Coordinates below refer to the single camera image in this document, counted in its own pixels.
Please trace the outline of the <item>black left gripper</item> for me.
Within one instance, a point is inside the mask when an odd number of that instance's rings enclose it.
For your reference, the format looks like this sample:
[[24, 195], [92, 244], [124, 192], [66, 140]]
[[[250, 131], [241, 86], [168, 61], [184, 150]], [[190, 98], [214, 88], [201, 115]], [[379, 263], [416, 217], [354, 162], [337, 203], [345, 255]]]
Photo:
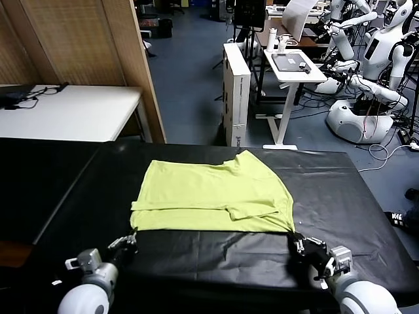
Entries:
[[107, 261], [118, 270], [129, 264], [138, 252], [137, 230], [132, 230], [128, 236], [120, 237], [109, 244]]

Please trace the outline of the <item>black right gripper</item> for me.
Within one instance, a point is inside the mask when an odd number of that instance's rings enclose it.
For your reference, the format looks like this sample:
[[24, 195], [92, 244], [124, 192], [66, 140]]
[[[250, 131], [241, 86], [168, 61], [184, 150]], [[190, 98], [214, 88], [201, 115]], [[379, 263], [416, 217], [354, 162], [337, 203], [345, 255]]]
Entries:
[[287, 240], [290, 253], [296, 255], [297, 260], [313, 266], [319, 278], [331, 276], [331, 255], [324, 241], [298, 232], [288, 232]]

